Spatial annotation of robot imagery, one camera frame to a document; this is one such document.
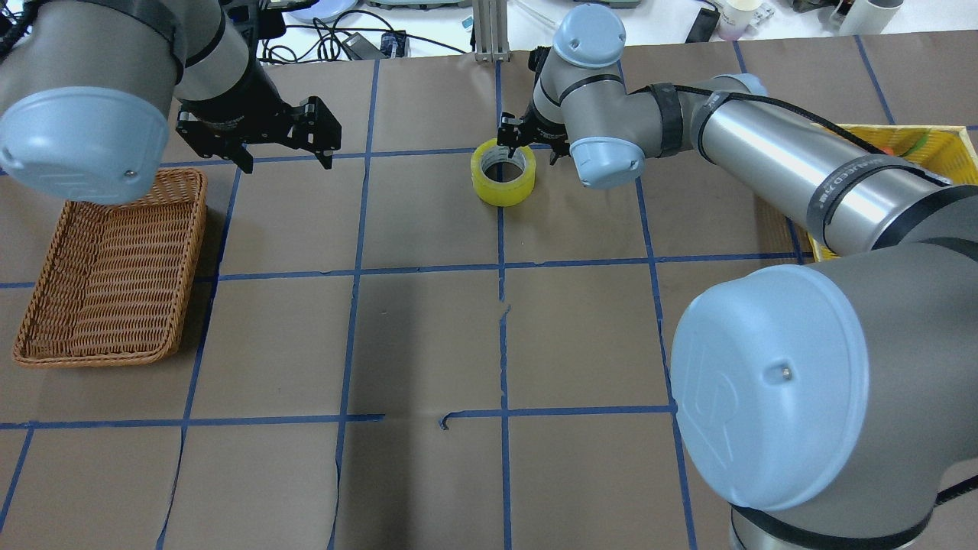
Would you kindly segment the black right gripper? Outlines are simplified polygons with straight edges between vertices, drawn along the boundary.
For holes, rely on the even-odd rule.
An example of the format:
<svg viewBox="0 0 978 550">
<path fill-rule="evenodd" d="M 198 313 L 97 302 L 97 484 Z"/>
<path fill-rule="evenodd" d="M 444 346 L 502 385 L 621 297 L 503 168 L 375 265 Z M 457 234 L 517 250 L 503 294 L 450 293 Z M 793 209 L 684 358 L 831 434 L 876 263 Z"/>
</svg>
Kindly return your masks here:
<svg viewBox="0 0 978 550">
<path fill-rule="evenodd" d="M 497 145 L 506 159 L 513 159 L 518 147 L 549 146 L 549 166 L 555 166 L 570 143 L 565 126 L 541 114 L 531 100 L 521 116 L 503 111 L 499 117 Z"/>
</svg>

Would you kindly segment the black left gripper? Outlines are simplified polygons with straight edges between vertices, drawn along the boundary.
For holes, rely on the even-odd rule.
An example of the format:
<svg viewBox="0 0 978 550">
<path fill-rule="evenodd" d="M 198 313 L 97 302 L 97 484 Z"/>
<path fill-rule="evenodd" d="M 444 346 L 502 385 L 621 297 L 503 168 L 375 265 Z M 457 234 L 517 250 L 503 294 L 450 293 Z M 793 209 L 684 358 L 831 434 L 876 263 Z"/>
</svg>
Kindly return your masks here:
<svg viewBox="0 0 978 550">
<path fill-rule="evenodd" d="M 275 143 L 313 154 L 331 170 L 342 146 L 342 125 L 318 96 L 287 104 L 265 76 L 244 76 L 206 100 L 180 99 L 179 137 L 200 157 L 222 157 L 245 174 L 254 172 L 248 144 Z"/>
</svg>

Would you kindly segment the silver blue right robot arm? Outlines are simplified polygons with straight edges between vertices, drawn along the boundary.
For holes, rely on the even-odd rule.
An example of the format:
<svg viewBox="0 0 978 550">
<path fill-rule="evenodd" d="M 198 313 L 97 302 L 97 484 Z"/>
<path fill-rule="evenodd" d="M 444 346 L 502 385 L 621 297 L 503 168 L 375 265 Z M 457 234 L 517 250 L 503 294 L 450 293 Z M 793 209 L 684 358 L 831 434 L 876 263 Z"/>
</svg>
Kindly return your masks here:
<svg viewBox="0 0 978 550">
<path fill-rule="evenodd" d="M 500 214 L 504 389 L 514 549 L 721 549 L 729 506 L 699 476 L 673 416 L 667 360 L 709 286 L 807 264 L 802 231 L 693 153 L 587 190 L 547 164 Z"/>
</svg>

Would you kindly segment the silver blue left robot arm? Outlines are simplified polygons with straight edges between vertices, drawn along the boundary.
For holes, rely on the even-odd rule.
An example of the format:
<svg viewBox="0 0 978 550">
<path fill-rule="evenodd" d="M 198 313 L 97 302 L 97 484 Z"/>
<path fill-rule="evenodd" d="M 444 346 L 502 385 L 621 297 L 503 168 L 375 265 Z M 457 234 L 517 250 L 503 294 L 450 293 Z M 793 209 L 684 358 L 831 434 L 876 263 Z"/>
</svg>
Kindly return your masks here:
<svg viewBox="0 0 978 550">
<path fill-rule="evenodd" d="M 25 1 L 2 38 L 2 170 L 66 199 L 117 205 L 150 191 L 175 132 L 251 172 L 248 146 L 314 154 L 342 126 L 315 96 L 280 97 L 256 56 L 258 1 Z"/>
</svg>

